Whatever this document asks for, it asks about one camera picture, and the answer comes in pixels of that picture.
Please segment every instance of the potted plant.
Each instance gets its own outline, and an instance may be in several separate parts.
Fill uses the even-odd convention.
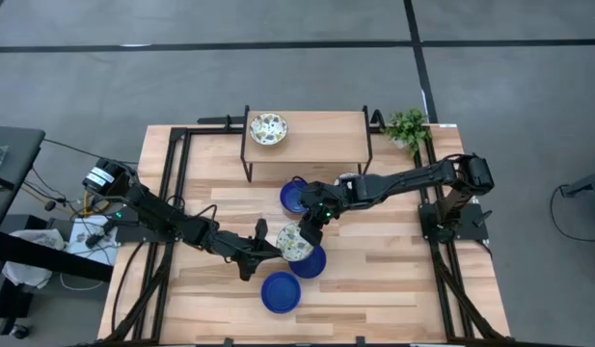
[[[419,109],[410,109],[404,113],[392,113],[392,126],[385,130],[393,143],[400,149],[408,147],[411,156],[419,150],[419,143],[432,138],[430,132],[421,125],[425,123],[425,115]]]

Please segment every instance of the blue bowl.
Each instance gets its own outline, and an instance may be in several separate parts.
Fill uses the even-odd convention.
[[[280,202],[285,209],[292,213],[304,213],[306,208],[301,205],[299,199],[301,198],[301,191],[307,185],[302,180],[292,180],[282,187],[280,191]]]
[[[303,279],[313,279],[320,275],[325,270],[325,265],[327,265],[327,255],[320,246],[316,246],[304,260],[288,262],[290,270]]]
[[[299,304],[301,288],[295,277],[286,272],[277,272],[262,284],[260,298],[270,311],[287,313]]]

